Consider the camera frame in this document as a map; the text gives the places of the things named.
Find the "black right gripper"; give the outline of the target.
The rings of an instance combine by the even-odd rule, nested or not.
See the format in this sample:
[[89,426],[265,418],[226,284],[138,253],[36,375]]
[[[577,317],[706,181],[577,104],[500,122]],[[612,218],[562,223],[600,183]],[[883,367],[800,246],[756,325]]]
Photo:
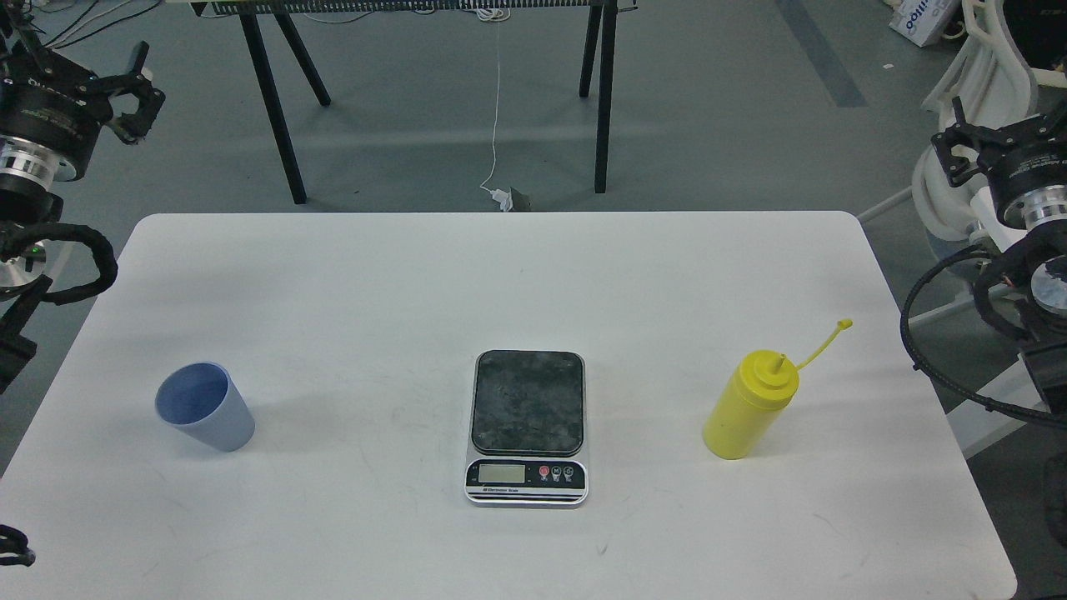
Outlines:
[[[964,98],[952,98],[955,122],[935,133],[931,145],[952,188],[961,188],[976,175],[986,175],[999,224],[1007,228],[1036,228],[1063,220],[1066,214],[1066,148],[1064,113],[1035,115],[992,129],[965,117]],[[957,147],[984,149],[984,165],[956,155]]]

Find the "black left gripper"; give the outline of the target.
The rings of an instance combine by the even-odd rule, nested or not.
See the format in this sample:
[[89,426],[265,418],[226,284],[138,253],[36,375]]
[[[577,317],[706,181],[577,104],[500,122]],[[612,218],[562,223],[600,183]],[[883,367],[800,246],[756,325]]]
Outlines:
[[1,130],[3,139],[19,139],[49,149],[60,157],[58,178],[79,181],[87,171],[103,124],[111,119],[112,133],[122,144],[136,145],[148,136],[165,94],[152,85],[144,68],[150,45],[134,45],[126,72],[98,79],[98,91],[133,96],[133,112],[112,117],[108,96],[83,96],[96,73],[67,57],[51,57],[51,72],[42,72],[30,56],[7,58],[3,64]]

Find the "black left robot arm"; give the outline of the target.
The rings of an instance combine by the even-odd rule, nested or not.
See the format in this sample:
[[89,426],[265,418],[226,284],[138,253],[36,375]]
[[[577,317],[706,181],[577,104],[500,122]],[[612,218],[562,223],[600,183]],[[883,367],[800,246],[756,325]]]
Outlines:
[[[165,100],[145,68],[148,42],[138,42],[127,72],[102,77],[33,42],[20,42],[3,65],[3,386],[37,353],[23,327],[42,303],[80,303],[109,289],[117,255],[97,228],[64,223],[57,181],[87,174],[103,129],[125,144],[141,142]],[[91,282],[53,290],[46,243],[87,248],[97,269]]]

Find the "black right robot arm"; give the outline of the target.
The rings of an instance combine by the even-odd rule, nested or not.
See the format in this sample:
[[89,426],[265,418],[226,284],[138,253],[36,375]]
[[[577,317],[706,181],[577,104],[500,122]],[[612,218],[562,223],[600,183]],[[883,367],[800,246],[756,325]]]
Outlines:
[[[912,286],[899,318],[899,337],[915,372],[934,383],[977,402],[990,413],[1053,429],[1064,429],[1066,326],[1064,325],[1064,104],[1047,114],[990,128],[965,117],[964,102],[952,102],[955,122],[931,137],[949,185],[964,186],[982,174],[990,190],[994,217],[1024,236],[998,253],[980,244],[965,247]],[[950,379],[912,337],[909,316],[915,297],[934,277],[954,263],[984,260],[972,287],[973,305],[984,323],[1010,340],[1047,410],[1001,402]]]

